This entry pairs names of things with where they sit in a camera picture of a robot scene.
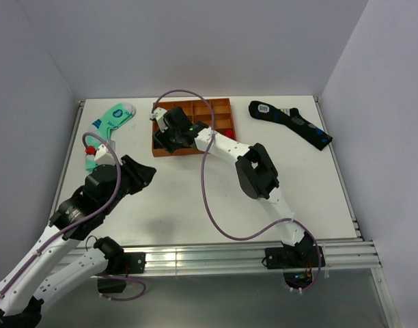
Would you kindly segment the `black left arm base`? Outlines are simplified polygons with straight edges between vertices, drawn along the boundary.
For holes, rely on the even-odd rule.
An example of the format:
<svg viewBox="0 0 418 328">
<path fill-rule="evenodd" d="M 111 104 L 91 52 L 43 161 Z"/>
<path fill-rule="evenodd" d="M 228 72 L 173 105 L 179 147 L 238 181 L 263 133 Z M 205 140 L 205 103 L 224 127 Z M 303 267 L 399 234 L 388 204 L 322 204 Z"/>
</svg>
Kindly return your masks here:
<svg viewBox="0 0 418 328">
<path fill-rule="evenodd" d="M 145 271 L 144 252 L 124 252 L 108 260 L 106 269 L 97 279 L 97 290 L 103 295 L 121 294 L 130 283 L 123 279 L 113 279 L 111 276 L 122 276 L 129 278 L 132 274 L 142 274 Z"/>
</svg>

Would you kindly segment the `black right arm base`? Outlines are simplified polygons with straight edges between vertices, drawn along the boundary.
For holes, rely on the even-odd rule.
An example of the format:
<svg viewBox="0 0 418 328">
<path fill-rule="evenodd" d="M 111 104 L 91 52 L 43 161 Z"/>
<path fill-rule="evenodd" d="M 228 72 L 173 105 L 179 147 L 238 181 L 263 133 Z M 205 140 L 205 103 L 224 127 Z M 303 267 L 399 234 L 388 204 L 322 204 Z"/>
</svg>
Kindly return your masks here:
<svg viewBox="0 0 418 328">
<path fill-rule="evenodd" d="M 283 274 L 285 283 L 296 290 L 309 287 L 314 280 L 313 270 L 326 265 L 321 246 L 316 246 L 309 236 L 294 246 L 266 248 L 261 263 L 269 270 L 297 269 Z"/>
</svg>

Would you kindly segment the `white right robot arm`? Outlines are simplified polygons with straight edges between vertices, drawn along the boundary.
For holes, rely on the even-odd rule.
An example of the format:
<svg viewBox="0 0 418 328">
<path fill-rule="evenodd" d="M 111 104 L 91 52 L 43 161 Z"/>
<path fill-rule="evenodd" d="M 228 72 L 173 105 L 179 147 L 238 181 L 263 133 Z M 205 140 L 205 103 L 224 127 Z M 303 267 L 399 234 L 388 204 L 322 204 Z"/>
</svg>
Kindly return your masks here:
<svg viewBox="0 0 418 328">
<path fill-rule="evenodd" d="M 287 248 L 286 258 L 291 265 L 303 265 L 309 259 L 310 251 L 319 250 L 315 238 L 303 224 L 293 217 L 282 216 L 289 213 L 290 209 L 283 198 L 278 171 L 262 144 L 250 146 L 239 143 L 216 132 L 212 126 L 204 122 L 193 123 L 180 107 L 170 110 L 157 107 L 150 114 L 150 119 L 158 125 L 153 139 L 164 150 L 172 154 L 184 146 L 204 153 L 200 169 L 203 202 L 211 223 L 224 237 L 232 241 L 250 241 L 272 227 L 282 224 L 281 242 Z M 270 224 L 246 237 L 232 236 L 222 230 L 210 211 L 206 196 L 204 170 L 209 154 L 235 167 L 241 190 L 264 207 L 272 219 Z"/>
</svg>

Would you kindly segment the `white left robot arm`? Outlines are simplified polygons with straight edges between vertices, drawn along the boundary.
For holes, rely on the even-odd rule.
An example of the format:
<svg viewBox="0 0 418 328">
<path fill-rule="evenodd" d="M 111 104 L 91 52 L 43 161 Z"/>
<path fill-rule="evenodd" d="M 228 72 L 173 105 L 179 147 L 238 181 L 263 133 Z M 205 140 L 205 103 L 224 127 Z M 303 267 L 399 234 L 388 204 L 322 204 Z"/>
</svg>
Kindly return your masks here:
<svg viewBox="0 0 418 328">
<path fill-rule="evenodd" d="M 130 270 L 123 248 L 98 238 L 80 258 L 54 273 L 56 265 L 100 226 L 127 195 L 142 191 L 156 169 L 128 155 L 120 165 L 99 165 L 49 219 L 37 243 L 0 281 L 0 327 L 36 327 L 51 305 L 93 275 L 125 280 Z"/>
</svg>

